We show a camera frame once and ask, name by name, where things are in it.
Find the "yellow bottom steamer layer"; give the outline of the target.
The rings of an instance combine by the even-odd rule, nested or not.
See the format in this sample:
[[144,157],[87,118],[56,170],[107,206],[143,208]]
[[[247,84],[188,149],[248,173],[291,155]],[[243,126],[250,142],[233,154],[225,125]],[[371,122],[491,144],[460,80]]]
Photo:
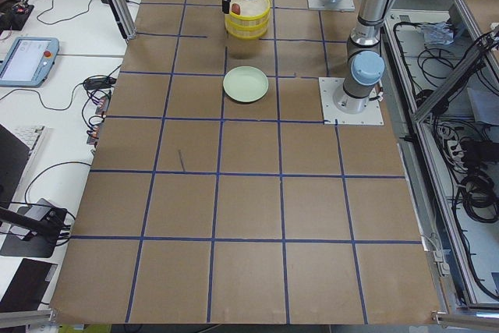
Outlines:
[[238,39],[255,40],[266,34],[268,22],[256,26],[243,26],[225,21],[225,29],[230,35]]

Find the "light green plate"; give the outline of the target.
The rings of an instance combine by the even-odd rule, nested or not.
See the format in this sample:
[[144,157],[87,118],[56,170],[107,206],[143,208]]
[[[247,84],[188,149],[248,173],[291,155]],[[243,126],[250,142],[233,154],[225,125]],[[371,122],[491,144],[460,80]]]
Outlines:
[[223,79],[224,92],[233,100],[251,103],[260,100],[268,91],[267,76],[252,66],[231,69]]

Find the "white power strip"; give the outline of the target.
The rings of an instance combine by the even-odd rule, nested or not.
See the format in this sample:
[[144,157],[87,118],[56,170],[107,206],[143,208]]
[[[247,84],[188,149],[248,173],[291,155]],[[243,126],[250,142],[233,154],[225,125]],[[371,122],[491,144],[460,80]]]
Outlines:
[[450,162],[451,166],[457,172],[465,172],[466,167],[462,160],[464,151],[459,142],[456,130],[445,124],[439,125],[437,126],[437,135],[443,147],[446,160]]

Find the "yellow steamer layer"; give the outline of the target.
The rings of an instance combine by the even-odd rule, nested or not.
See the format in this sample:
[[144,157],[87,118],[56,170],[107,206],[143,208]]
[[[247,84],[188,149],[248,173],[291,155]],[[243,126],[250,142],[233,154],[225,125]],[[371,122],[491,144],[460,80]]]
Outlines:
[[255,40],[266,34],[268,22],[256,26],[243,26],[225,21],[225,29],[230,35],[238,39]]
[[270,12],[270,0],[232,0],[241,7],[241,15],[230,13],[225,15],[225,21],[243,26],[256,26],[268,21]]

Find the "yellow top steamer layer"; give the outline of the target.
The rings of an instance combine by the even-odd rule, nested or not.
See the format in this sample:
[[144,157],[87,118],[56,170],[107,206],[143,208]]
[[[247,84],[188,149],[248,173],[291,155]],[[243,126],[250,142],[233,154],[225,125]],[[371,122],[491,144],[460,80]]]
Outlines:
[[270,12],[270,0],[232,0],[241,7],[241,15],[230,13],[225,15],[225,21],[243,26],[256,26],[268,21]]

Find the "black power adapter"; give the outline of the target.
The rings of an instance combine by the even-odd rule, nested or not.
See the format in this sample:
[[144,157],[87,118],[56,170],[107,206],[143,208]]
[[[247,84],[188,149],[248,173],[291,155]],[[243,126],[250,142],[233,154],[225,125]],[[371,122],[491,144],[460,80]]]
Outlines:
[[116,78],[110,76],[90,77],[83,81],[86,90],[108,89],[115,85]]

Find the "blue teach pendant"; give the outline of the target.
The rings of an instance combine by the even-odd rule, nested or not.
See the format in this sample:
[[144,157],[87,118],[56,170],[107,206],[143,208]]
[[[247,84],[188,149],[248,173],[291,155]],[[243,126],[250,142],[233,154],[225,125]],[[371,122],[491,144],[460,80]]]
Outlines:
[[1,64],[2,87],[39,87],[48,77],[59,50],[53,37],[17,37]]

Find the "white keyboard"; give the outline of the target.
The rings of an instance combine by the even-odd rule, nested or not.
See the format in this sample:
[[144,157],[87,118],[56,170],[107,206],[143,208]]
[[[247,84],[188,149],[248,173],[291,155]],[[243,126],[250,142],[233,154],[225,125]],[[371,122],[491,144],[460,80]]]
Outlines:
[[30,168],[37,154],[44,146],[44,142],[49,138],[52,128],[42,125],[17,126],[12,133],[28,146],[28,159],[26,169]]

